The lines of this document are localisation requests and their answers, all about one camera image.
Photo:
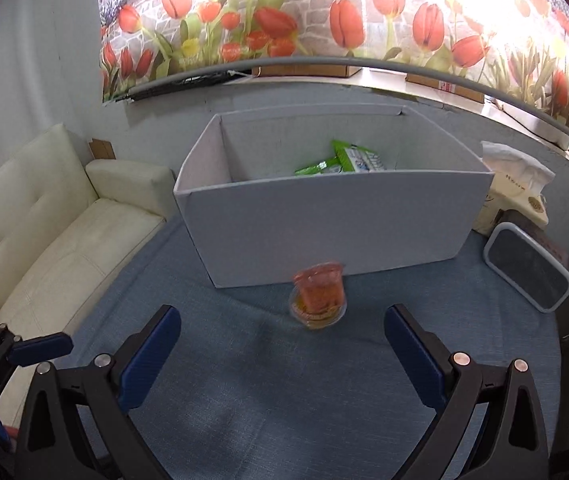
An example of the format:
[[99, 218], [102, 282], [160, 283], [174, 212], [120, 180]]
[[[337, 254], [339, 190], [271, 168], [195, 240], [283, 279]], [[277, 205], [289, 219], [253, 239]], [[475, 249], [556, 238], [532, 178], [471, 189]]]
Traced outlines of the tissue box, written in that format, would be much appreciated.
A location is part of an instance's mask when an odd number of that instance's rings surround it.
[[518, 211], [542, 230], [548, 214], [543, 189], [556, 174], [527, 153], [507, 144], [482, 141], [482, 162], [494, 177], [472, 230], [489, 236], [502, 212]]

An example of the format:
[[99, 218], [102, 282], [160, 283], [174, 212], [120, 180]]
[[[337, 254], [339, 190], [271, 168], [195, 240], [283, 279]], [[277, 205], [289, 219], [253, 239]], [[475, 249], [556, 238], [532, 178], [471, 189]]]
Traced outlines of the white storage box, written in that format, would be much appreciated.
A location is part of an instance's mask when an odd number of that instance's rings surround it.
[[[377, 152], [385, 171], [294, 176], [335, 156]], [[174, 194], [219, 288], [290, 282], [337, 262], [347, 275], [454, 258], [492, 171], [407, 106], [315, 104], [218, 114], [182, 164]]]

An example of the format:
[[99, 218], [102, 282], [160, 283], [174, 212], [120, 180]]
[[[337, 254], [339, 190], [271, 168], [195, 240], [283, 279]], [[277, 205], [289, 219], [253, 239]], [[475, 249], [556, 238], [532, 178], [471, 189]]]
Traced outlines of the blue tablecloth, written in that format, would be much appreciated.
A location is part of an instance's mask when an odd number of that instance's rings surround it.
[[214, 287], [184, 222], [166, 223], [117, 275], [57, 367], [112, 353], [159, 307], [181, 334], [132, 420], [175, 479], [388, 479], [433, 418], [383, 331], [403, 304], [453, 351], [524, 359], [547, 434], [560, 404], [557, 323], [482, 257], [470, 234], [451, 260], [349, 276], [347, 310], [324, 330], [289, 311], [291, 286]]

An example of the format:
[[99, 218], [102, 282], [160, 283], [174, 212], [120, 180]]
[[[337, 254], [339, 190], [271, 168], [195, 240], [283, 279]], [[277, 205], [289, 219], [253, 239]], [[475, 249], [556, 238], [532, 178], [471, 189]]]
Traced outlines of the tulip window blind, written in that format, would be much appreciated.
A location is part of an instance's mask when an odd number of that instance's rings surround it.
[[367, 58], [465, 78], [569, 128], [565, 0], [97, 0], [102, 98], [262, 58]]

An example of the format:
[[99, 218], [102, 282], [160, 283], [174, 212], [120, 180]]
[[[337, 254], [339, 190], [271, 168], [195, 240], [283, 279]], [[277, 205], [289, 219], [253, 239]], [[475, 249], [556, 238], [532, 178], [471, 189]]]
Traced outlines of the green snack packet in box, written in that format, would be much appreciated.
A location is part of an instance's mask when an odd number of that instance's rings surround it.
[[294, 171], [294, 176], [315, 176], [315, 174], [342, 174], [342, 172], [385, 171], [385, 164], [379, 154], [365, 146], [333, 140], [335, 156], [315, 162]]

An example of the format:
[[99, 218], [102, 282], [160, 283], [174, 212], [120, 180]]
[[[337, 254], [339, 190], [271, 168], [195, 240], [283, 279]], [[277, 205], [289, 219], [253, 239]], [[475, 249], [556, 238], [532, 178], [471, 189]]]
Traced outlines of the yellow jelly cup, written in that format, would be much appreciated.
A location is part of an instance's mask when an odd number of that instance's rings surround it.
[[289, 312], [294, 320], [297, 320], [309, 330], [323, 330], [337, 324], [343, 318], [343, 315], [347, 312], [347, 302], [343, 301], [339, 306], [327, 307], [312, 312], [306, 306], [298, 289], [294, 288], [289, 297]]

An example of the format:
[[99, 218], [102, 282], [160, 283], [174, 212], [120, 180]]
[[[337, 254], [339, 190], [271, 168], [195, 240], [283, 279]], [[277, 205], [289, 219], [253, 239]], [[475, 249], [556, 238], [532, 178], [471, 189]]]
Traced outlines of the black grey speaker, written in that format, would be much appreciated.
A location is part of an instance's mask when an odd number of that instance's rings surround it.
[[569, 270], [513, 222], [495, 226], [483, 259], [539, 312], [553, 313], [569, 297]]

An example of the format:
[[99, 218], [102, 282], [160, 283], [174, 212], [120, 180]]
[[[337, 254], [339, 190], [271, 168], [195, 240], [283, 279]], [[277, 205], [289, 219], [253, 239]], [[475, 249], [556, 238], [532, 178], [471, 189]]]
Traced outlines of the pink jelly cup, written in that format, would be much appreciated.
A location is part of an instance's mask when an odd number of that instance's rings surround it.
[[324, 263], [298, 272], [293, 283], [312, 312], [339, 306], [345, 299], [341, 263]]

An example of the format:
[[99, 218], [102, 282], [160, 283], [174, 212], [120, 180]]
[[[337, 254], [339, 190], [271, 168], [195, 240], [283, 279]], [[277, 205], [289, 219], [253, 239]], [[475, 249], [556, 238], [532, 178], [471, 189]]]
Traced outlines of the cream leather sofa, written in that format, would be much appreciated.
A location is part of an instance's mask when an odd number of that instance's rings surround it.
[[82, 164], [64, 125], [0, 167], [0, 325], [73, 335], [117, 275], [176, 216], [170, 168]]

